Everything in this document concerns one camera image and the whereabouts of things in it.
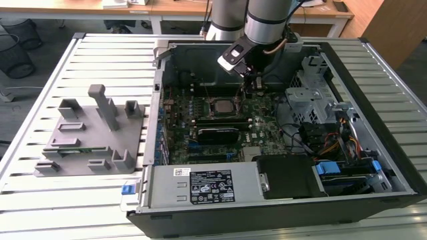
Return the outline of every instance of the motherboard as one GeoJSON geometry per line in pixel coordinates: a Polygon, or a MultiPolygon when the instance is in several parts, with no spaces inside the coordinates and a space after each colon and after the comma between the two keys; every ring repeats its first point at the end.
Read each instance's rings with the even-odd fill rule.
{"type": "Polygon", "coordinates": [[[170,165],[250,162],[287,153],[277,123],[279,93],[249,98],[199,91],[203,96],[194,88],[170,87],[163,94],[170,165]]]}

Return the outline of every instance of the green circuit board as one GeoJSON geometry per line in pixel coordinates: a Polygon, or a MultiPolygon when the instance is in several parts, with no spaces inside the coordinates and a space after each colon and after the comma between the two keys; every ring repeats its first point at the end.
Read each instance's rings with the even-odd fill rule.
{"type": "Polygon", "coordinates": [[[245,147],[259,147],[263,155],[286,154],[286,142],[281,135],[277,118],[274,114],[277,93],[241,99],[239,114],[230,113],[217,118],[247,118],[251,119],[249,131],[239,132],[235,144],[230,145],[198,145],[195,142],[195,119],[210,119],[210,101],[231,99],[230,97],[194,97],[189,89],[170,88],[165,95],[166,126],[170,150],[170,165],[194,164],[190,159],[197,156],[227,155],[226,162],[243,162],[242,149],[245,147]]]}

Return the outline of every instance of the wire mesh trash can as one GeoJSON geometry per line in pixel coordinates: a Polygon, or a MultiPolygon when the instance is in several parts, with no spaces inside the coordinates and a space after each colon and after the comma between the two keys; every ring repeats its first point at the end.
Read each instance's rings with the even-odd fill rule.
{"type": "Polygon", "coordinates": [[[39,37],[35,22],[26,18],[2,18],[0,25],[8,34],[19,37],[20,45],[26,50],[36,49],[43,41],[39,37]]]}
{"type": "Polygon", "coordinates": [[[19,43],[20,38],[16,35],[0,34],[0,70],[11,79],[22,79],[36,70],[19,43]]]}

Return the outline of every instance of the power supply label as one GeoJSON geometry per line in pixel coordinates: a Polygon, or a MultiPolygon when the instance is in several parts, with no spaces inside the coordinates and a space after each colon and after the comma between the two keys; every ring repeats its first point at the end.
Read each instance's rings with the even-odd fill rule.
{"type": "Polygon", "coordinates": [[[190,196],[194,205],[235,202],[233,171],[193,171],[190,196]]]}

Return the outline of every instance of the office floor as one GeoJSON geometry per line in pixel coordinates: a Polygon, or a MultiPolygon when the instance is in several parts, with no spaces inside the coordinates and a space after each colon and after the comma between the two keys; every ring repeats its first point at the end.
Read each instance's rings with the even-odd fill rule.
{"type": "MultiPolygon", "coordinates": [[[[36,19],[34,21],[38,24],[38,32],[44,42],[39,49],[28,52],[36,65],[36,72],[24,79],[8,79],[0,72],[0,81],[6,87],[43,87],[75,32],[110,33],[102,20],[67,20],[66,28],[59,28],[55,20],[36,19]]],[[[166,22],[162,24],[162,31],[165,34],[199,34],[201,26],[201,23],[190,25],[189,22],[166,22]]],[[[141,26],[141,21],[137,21],[137,28],[130,29],[135,34],[153,33],[150,29],[145,29],[141,26]]],[[[427,104],[426,66],[427,42],[423,42],[397,72],[425,104],[427,104]]],[[[10,103],[0,101],[0,140],[11,141],[14,139],[40,91],[36,88],[12,89],[15,101],[10,103]]],[[[7,147],[7,145],[0,144],[0,156],[7,151],[7,147]]]]}

